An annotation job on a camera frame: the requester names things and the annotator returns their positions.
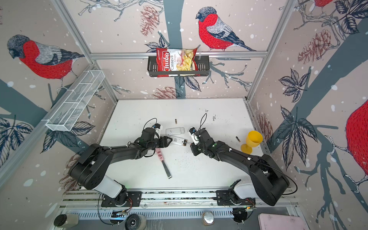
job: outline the bird head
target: bird head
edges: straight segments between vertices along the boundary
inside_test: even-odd
[[[28,41],[30,41],[28,37],[20,34],[15,35],[9,39],[8,50],[13,59],[16,57],[25,58],[23,45]]]
[[[206,17],[210,14],[217,14],[217,12],[213,7],[206,6],[198,11],[195,19],[199,19],[201,22],[203,22],[206,19]]]

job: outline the chip image on bag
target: chip image on bag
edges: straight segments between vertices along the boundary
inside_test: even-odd
[[[194,61],[197,49],[156,49],[156,62],[158,71],[190,71],[198,70]],[[180,74],[180,76],[191,76],[193,74]],[[173,77],[177,74],[158,75],[158,77]]]

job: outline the yellow plastic cup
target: yellow plastic cup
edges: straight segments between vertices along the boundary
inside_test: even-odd
[[[243,152],[243,153],[246,153],[246,154],[251,154],[253,152],[253,149],[251,147],[249,147],[247,144],[242,144],[240,146],[240,150]]]
[[[257,147],[262,142],[262,140],[262,134],[257,131],[250,131],[245,142],[249,147],[254,148]]]

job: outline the gray floor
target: gray floor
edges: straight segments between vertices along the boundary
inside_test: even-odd
[[[288,215],[286,208],[257,208],[254,213],[244,222],[238,224],[232,218],[218,218],[211,226],[204,226],[201,219],[167,219],[167,220],[148,220],[146,230],[259,230],[258,215],[260,213]],[[78,225],[68,230],[104,230],[115,229],[124,230],[123,225],[109,226],[100,220],[80,220]]]

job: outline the jar lid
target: jar lid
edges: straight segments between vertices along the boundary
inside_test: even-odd
[[[58,215],[54,220],[54,225],[56,227],[60,227],[65,223],[65,221],[67,221],[67,215],[65,214]]]

